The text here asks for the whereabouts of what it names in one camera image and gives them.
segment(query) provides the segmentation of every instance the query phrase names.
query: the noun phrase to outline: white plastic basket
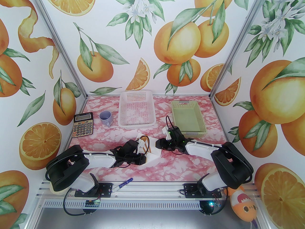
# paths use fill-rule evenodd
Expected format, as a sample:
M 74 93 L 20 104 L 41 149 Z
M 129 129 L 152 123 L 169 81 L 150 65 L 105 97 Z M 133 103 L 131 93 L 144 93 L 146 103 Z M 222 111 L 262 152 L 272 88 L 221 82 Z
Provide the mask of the white plastic basket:
M 127 91 L 120 94 L 120 127 L 137 129 L 156 123 L 155 105 L 151 91 Z

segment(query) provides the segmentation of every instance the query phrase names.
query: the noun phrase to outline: black cable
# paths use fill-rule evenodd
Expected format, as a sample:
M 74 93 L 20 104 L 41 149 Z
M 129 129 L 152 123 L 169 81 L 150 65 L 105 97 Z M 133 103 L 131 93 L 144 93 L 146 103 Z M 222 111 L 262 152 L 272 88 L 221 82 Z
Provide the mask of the black cable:
M 203 145 L 207 145 L 207 146 L 213 146 L 213 145 L 206 144 L 206 143 L 201 143 L 201 142 L 195 142 L 195 141 L 189 141 L 189 142 L 198 143 L 198 144 L 203 144 Z M 250 181 L 252 180 L 252 178 L 253 178 L 253 176 L 252 176 L 252 171 L 251 171 L 250 166 L 249 166 L 246 162 L 244 162 L 244 161 L 243 161 L 240 157 L 238 157 L 236 154 L 232 153 L 231 151 L 225 149 L 225 148 L 222 147 L 222 146 L 214 146 L 214 147 L 219 148 L 219 149 L 222 149 L 223 151 L 229 153 L 230 155 L 233 155 L 234 157 L 236 157 L 241 163 L 243 163 L 243 164 L 247 167 L 247 169 L 248 169 L 248 171 L 249 171 L 249 173 L 250 173 L 250 177 L 249 177 L 249 179 L 246 180 L 243 184 L 248 183 L 248 182 L 250 182 Z
M 68 193 L 70 192 L 70 190 L 71 190 L 71 188 L 67 191 L 67 193 L 66 193 L 66 195 L 65 195 L 65 197 L 64 197 L 64 199 L 63 199 L 63 210 L 65 211 L 65 213 L 67 214 L 67 215 L 70 215 L 70 216 L 83 216 L 83 215 L 86 215 L 87 213 L 80 213 L 80 214 L 71 214 L 71 213 L 69 213 L 68 211 L 67 211 L 67 209 L 66 209 L 66 207 L 65 207 L 65 201 L 66 201 L 66 198 L 67 198 L 67 195 L 68 195 Z
M 224 206 L 226 205 L 226 203 L 227 203 L 227 200 L 228 200 L 228 187 L 227 187 L 227 195 L 226 195 L 226 200 L 224 201 L 224 203 L 221 205 L 221 207 L 220 207 L 220 209 L 219 210 L 217 210 L 216 212 L 214 212 L 214 213 L 211 213 L 210 215 L 216 215 L 216 214 L 218 214 L 220 211 L 222 211 L 223 210 L 223 208 L 224 208 Z
M 128 166 L 130 166 L 131 164 L 125 166 L 125 167 L 121 167 L 121 166 L 118 166 L 119 168 L 127 168 Z
M 173 153 L 173 154 L 175 154 L 173 151 L 172 151 L 172 153 Z M 184 154 L 184 153 L 181 153 L 181 154 L 175 154 L 175 155 L 183 155 L 183 154 Z
M 185 190 L 184 190 L 184 189 L 180 189 L 180 190 L 179 190 L 179 193 L 182 194 L 183 196 L 185 196 Z
M 165 120 L 166 120 L 166 125 L 168 126 L 168 128 L 169 128 L 168 120 L 170 121 L 170 124 L 171 124 L 172 128 L 174 128 L 174 126 L 173 126 L 173 124 L 171 122 L 171 119 L 170 119 L 170 117 L 168 115 L 165 117 Z

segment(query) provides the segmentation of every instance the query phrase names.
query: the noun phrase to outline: green plastic basket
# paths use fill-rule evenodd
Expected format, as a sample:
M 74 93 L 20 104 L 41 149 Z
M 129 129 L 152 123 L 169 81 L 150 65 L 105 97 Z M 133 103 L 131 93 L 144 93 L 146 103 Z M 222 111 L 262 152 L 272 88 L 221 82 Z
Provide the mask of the green plastic basket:
M 175 126 L 186 138 L 199 138 L 207 134 L 197 101 L 172 101 L 172 113 Z

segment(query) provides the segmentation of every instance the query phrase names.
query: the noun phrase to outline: blue pen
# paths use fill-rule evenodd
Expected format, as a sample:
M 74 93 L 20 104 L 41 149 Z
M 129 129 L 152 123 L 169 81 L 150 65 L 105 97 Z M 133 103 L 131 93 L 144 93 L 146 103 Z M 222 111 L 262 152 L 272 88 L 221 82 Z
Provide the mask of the blue pen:
M 127 181 L 124 181 L 124 182 L 121 183 L 120 185 L 114 187 L 114 188 L 112 189 L 112 192 L 114 193 L 114 192 L 118 191 L 119 189 L 121 189 L 122 187 L 124 187 L 125 185 L 127 185 L 128 183 L 130 183 L 130 182 L 132 182 L 132 181 L 133 181 L 133 178 L 130 178 L 130 179 L 128 179 Z

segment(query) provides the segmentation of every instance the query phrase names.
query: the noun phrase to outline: table surface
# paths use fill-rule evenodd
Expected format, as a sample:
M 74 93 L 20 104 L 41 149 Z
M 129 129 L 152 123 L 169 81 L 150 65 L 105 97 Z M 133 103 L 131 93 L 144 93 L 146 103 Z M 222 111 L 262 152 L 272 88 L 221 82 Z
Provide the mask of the table surface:
M 135 140 L 138 133 L 155 138 L 164 138 L 162 128 L 166 125 L 165 117 L 173 120 L 171 102 L 174 100 L 195 100 L 204 117 L 207 134 L 198 141 L 210 144 L 226 142 L 208 96 L 154 96 L 157 122 L 147 128 L 127 130 L 118 125 L 119 96 L 89 96 L 84 112 L 93 112 L 93 134 L 73 138 L 70 146 L 79 144 L 83 149 L 95 152 L 110 150 Z M 99 114 L 109 110 L 113 115 L 111 127 L 102 125 Z M 145 165 L 130 165 L 127 168 L 93 168 L 86 172 L 93 173 L 99 181 L 197 181 L 207 173 L 216 171 L 214 163 L 198 156 L 175 155 L 162 150 L 161 156 Z

